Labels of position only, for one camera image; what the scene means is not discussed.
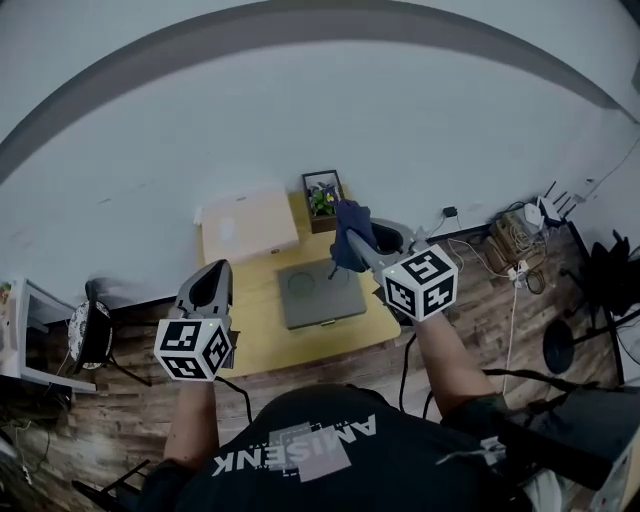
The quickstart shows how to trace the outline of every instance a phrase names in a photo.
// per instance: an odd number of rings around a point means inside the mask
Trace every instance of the person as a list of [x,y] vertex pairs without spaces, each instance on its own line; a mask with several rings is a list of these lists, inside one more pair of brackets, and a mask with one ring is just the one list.
[[183,383],[166,460],[138,511],[526,508],[519,488],[472,454],[495,435],[502,395],[444,315],[415,330],[440,424],[373,391],[316,385],[276,398],[220,447],[213,384]]

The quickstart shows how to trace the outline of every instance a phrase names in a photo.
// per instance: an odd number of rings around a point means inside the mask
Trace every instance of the white cube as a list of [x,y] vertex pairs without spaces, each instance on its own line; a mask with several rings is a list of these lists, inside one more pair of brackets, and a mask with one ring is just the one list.
[[421,321],[456,301],[458,267],[438,246],[382,271],[387,304]]
[[172,379],[212,381],[231,349],[219,318],[165,319],[153,353]]

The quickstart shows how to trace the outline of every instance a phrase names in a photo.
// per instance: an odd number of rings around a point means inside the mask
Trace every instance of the wooden planter box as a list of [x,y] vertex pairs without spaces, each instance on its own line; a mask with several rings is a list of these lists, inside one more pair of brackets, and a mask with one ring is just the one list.
[[307,205],[307,213],[309,214],[309,222],[311,223],[312,233],[324,233],[325,231],[335,231],[337,225],[337,218],[334,215],[314,215],[311,210],[311,204],[309,202],[309,188],[318,183],[324,183],[327,185],[333,185],[336,191],[336,204],[340,199],[344,199],[344,191],[342,190],[342,184],[338,177],[338,172],[320,171],[310,172],[302,175],[302,187],[304,189],[305,203]]

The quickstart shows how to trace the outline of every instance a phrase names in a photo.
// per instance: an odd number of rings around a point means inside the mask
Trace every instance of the white table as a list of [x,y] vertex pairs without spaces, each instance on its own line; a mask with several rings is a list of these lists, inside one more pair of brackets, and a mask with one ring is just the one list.
[[91,382],[67,379],[27,366],[27,327],[46,333],[48,328],[44,324],[68,320],[74,311],[72,306],[38,288],[28,279],[14,280],[2,312],[4,348],[0,352],[0,374],[39,384],[69,386],[77,392],[94,393],[96,385]]

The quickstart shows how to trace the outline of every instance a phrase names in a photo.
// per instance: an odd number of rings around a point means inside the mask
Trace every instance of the potted plant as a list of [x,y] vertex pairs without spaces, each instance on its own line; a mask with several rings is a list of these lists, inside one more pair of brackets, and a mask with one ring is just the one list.
[[307,212],[312,233],[336,229],[336,206],[344,198],[340,178],[335,170],[302,175]]

